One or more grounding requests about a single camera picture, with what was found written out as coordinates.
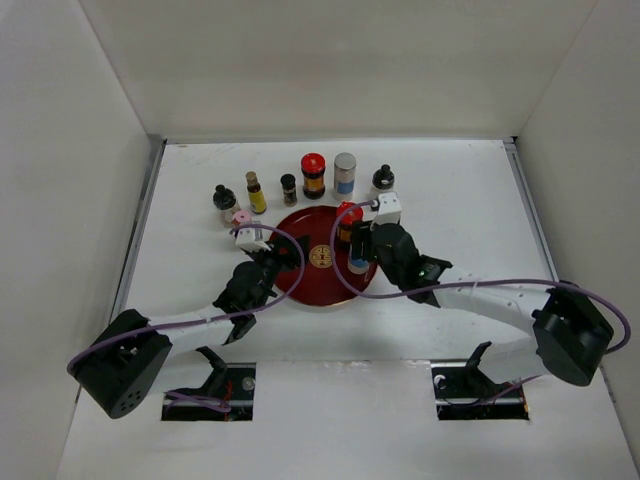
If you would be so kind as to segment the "red lid chili jar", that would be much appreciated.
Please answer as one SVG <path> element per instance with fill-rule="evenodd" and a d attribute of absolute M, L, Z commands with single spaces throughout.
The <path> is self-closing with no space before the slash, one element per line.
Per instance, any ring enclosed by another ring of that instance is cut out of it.
<path fill-rule="evenodd" d="M 348 250 L 355 222 L 362 221 L 364 212 L 361 207 L 355 208 L 342 217 L 338 223 L 335 235 L 336 247 L 339 250 Z"/>

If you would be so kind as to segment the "silver lid bead jar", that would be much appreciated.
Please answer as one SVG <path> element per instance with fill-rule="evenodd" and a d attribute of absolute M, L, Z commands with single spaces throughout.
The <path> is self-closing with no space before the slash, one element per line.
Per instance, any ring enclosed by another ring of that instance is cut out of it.
<path fill-rule="evenodd" d="M 348 270 L 354 275 L 365 275 L 370 269 L 369 258 L 369 241 L 362 236 L 353 234 L 348 253 Z"/>

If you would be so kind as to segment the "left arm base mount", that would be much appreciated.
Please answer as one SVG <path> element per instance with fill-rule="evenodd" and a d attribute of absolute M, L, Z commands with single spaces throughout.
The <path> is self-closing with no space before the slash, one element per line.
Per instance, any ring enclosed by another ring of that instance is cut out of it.
<path fill-rule="evenodd" d="M 255 363 L 227 363 L 209 347 L 192 355 L 199 360 L 200 376 L 193 387 L 166 389 L 162 421 L 242 422 L 252 421 L 256 391 Z"/>

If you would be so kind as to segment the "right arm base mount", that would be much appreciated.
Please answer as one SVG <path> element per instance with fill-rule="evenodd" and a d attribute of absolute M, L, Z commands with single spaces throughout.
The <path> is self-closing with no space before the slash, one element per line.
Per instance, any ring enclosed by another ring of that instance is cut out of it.
<path fill-rule="evenodd" d="M 496 384 L 479 370 L 490 342 L 465 360 L 431 363 L 436 415 L 441 421 L 529 420 L 523 382 Z"/>

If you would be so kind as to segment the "pink lid clear bottle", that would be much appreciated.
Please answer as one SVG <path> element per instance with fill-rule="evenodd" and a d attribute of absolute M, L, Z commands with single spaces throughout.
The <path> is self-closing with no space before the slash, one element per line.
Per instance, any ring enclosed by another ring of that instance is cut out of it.
<path fill-rule="evenodd" d="M 241 233 L 253 229 L 253 218 L 247 211 L 240 210 L 232 216 L 232 231 L 234 233 Z"/>

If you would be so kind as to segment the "red round tray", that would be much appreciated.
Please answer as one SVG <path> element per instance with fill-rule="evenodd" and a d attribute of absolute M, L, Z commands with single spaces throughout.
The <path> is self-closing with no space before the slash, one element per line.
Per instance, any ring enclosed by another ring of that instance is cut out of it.
<path fill-rule="evenodd" d="M 301 282 L 289 295 L 292 300 L 313 307 L 328 307 L 343 304 L 356 297 L 338 279 L 333 269 L 329 251 L 330 232 L 336 219 L 335 206 L 314 206 L 289 214 L 277 228 L 295 238 L 309 236 L 309 247 L 305 271 Z M 340 240 L 335 243 L 337 267 L 345 280 L 358 291 L 364 291 L 377 273 L 377 265 L 370 263 L 363 274 L 354 274 L 348 268 L 349 249 Z M 297 271 L 282 272 L 275 286 L 286 292 L 298 276 Z"/>

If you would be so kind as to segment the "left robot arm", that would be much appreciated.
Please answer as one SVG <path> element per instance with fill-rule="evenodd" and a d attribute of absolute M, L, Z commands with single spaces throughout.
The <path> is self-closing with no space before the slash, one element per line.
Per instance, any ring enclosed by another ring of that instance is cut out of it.
<path fill-rule="evenodd" d="M 157 390 L 172 405 L 191 403 L 227 414 L 229 398 L 220 394 L 226 363 L 217 346 L 233 344 L 255 326 L 257 313 L 281 301 L 273 287 L 279 274 L 304 273 L 309 253 L 307 235 L 294 238 L 279 231 L 264 247 L 249 252 L 233 270 L 214 311 L 201 310 L 163 322 L 135 309 L 121 312 L 83 352 L 68 364 L 68 373 L 112 419 L 128 415 Z M 162 387 L 157 380 L 166 361 L 195 351 L 209 364 L 197 366 L 191 387 Z"/>

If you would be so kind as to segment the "black cap white powder bottle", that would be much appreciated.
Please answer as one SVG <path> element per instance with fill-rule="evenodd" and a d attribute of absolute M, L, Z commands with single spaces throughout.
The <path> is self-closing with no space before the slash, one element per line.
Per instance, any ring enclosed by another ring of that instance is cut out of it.
<path fill-rule="evenodd" d="M 388 164 L 382 164 L 372 176 L 370 198 L 375 199 L 380 194 L 394 189 L 395 175 Z"/>

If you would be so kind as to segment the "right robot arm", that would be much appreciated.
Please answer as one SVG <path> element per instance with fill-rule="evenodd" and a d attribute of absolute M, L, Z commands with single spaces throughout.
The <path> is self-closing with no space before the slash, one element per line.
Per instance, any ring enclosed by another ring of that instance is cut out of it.
<path fill-rule="evenodd" d="M 463 373 L 466 388 L 475 395 L 541 375 L 586 387 L 612 340 L 610 324 L 571 283 L 493 285 L 420 253 L 411 235 L 393 223 L 358 223 L 351 247 L 354 257 L 376 263 L 392 285 L 418 304 L 469 312 L 523 332 L 521 339 L 485 341 L 475 348 Z"/>

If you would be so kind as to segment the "small black lid spice jar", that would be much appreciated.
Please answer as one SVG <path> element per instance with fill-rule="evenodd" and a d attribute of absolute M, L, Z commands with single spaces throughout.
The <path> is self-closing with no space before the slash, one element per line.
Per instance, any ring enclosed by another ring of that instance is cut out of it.
<path fill-rule="evenodd" d="M 296 178 L 293 174 L 286 173 L 281 176 L 280 183 L 283 192 L 283 202 L 287 207 L 297 204 Z"/>

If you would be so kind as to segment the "yellow label cork bottle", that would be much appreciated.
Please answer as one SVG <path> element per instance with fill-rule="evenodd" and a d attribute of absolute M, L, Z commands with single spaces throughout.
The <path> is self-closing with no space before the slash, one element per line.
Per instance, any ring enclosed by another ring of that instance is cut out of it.
<path fill-rule="evenodd" d="M 257 215 L 265 213 L 267 203 L 257 174 L 254 171 L 249 171 L 246 173 L 245 178 L 251 211 Z"/>

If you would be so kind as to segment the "red lid sauce jar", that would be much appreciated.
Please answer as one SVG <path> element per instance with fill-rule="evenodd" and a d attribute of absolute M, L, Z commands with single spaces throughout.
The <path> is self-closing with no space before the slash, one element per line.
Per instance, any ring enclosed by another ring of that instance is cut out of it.
<path fill-rule="evenodd" d="M 310 200 L 321 198 L 325 191 L 326 160 L 319 153 L 308 153 L 301 158 L 303 193 Z"/>

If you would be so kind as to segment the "silver lid blue label jar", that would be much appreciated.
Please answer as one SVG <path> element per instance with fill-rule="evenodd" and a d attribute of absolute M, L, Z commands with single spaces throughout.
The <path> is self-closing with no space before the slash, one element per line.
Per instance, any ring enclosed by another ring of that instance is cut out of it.
<path fill-rule="evenodd" d="M 348 152 L 334 159 L 333 196 L 337 201 L 350 201 L 355 185 L 356 157 Z"/>

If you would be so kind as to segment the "black cap brown spice bottle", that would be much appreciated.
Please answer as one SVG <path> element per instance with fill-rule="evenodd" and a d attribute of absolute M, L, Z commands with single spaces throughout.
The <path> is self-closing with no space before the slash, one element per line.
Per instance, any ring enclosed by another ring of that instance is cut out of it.
<path fill-rule="evenodd" d="M 222 223 L 226 227 L 234 227 L 234 215 L 241 210 L 235 193 L 225 185 L 218 184 L 215 187 L 212 201 L 219 211 Z"/>

